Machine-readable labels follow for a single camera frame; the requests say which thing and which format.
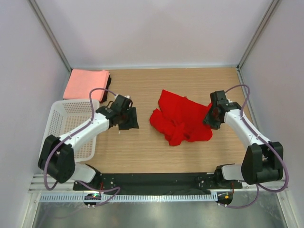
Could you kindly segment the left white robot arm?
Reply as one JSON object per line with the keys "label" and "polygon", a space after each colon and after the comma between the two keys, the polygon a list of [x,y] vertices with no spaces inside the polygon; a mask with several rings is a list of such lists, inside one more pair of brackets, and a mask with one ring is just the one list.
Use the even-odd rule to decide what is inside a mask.
{"label": "left white robot arm", "polygon": [[95,110],[88,120],[75,129],[61,135],[45,138],[38,159],[38,167],[45,175],[58,183],[68,180],[80,181],[90,190],[96,190],[101,183],[97,169],[75,161],[75,153],[83,145],[111,127],[119,130],[137,129],[136,108],[129,96],[116,95],[107,106]]}

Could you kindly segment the red t-shirt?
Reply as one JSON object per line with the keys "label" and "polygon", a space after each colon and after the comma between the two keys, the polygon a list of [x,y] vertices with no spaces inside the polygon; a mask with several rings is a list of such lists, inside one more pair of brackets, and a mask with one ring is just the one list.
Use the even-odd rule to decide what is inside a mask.
{"label": "red t-shirt", "polygon": [[170,146],[178,146],[182,141],[208,141],[213,133],[203,123],[211,105],[202,105],[162,90],[158,100],[158,108],[150,116],[151,126],[164,135]]}

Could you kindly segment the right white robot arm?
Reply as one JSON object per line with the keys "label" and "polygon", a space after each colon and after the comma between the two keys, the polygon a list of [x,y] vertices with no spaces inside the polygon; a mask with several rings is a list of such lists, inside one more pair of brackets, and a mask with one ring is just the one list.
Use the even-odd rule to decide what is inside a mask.
{"label": "right white robot arm", "polygon": [[232,180],[247,184],[260,184],[281,180],[283,177],[284,149],[281,143],[272,142],[261,134],[249,121],[241,106],[226,98],[225,91],[210,94],[211,107],[203,123],[213,130],[227,124],[243,143],[246,152],[241,165],[218,166],[214,183],[219,188],[227,187]]}

